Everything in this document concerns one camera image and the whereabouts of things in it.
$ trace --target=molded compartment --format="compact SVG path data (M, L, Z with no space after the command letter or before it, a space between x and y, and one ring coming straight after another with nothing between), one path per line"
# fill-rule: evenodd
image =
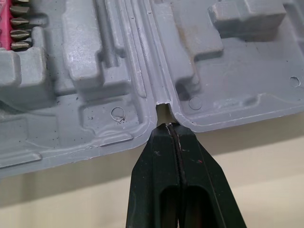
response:
M301 0L31 0L0 50L0 177L304 111Z

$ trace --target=table surface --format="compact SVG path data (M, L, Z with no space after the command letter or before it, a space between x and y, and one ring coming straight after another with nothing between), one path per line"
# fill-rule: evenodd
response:
M160 123L169 116L159 108ZM304 114L197 137L223 168L248 228L303 227ZM1 180L1 227L125 227L130 175L142 150Z

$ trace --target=gray plastic tool case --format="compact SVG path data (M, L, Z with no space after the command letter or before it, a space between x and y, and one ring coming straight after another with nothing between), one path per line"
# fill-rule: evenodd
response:
M30 0L0 51L0 177L304 111L303 0Z

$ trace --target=pink bit holder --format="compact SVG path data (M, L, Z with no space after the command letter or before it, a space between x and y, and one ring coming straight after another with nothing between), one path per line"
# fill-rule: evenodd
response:
M0 0L0 48L10 50L12 39L10 31L12 27L10 20L12 15L10 13L11 0Z

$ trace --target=drill bit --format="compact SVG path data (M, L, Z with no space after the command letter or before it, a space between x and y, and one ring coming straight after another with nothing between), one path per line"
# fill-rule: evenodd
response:
M29 7L27 6L11 6L9 9L14 16L22 16L29 12Z
M17 27L17 26L29 24L29 20L26 20L24 18L12 18L10 20L10 23L12 26Z
M13 51L17 50L25 50L29 49L32 46L32 43L29 41L21 41L21 42L15 42L10 45L10 49Z
M10 37L13 40L24 40L30 37L30 33L25 30L12 30L10 31Z
M14 4L18 3L29 3L29 0L13 0Z

